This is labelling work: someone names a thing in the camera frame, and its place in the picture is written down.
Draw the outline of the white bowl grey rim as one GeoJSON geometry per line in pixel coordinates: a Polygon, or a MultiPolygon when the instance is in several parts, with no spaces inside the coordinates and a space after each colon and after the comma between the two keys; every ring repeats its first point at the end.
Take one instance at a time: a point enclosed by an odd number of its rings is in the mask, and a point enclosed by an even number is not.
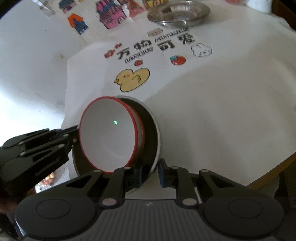
{"type": "MultiPolygon", "coordinates": [[[[136,98],[124,95],[118,95],[117,98],[133,107],[144,124],[144,148],[140,156],[135,160],[135,169],[138,170],[139,176],[138,186],[141,186],[154,172],[159,159],[161,149],[159,127],[151,110],[143,102],[136,98]]],[[[95,168],[83,156],[79,144],[73,146],[72,159],[73,169],[79,176],[95,170],[95,168]]]]}

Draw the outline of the white bowl red rim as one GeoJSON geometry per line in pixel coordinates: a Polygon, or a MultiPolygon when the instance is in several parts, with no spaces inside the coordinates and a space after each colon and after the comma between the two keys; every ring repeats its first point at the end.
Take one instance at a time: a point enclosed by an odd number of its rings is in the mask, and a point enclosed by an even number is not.
{"type": "Polygon", "coordinates": [[[105,173],[131,166],[144,148],[144,124],[139,114],[116,97],[104,96],[88,104],[78,132],[87,161],[105,173]]]}

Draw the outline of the steel plate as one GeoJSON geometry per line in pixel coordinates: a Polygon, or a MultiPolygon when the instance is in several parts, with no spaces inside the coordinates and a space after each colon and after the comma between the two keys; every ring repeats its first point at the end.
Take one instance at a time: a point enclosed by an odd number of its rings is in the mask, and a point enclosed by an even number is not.
{"type": "Polygon", "coordinates": [[[165,27],[194,27],[210,14],[210,8],[199,1],[172,1],[150,8],[147,19],[165,27]]]}

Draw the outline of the red fruit in bag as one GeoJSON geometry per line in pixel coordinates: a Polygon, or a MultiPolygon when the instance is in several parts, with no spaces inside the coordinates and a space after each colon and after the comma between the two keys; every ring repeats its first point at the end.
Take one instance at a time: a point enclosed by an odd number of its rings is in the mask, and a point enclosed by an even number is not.
{"type": "Polygon", "coordinates": [[[244,3],[244,0],[225,0],[226,2],[230,4],[242,4],[244,3]]]}

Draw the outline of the white bottle blue lid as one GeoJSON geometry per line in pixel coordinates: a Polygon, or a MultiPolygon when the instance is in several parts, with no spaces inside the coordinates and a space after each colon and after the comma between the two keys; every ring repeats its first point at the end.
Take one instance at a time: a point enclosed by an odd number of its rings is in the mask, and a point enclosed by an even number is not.
{"type": "Polygon", "coordinates": [[[263,13],[271,13],[272,0],[247,0],[246,5],[263,13]]]}

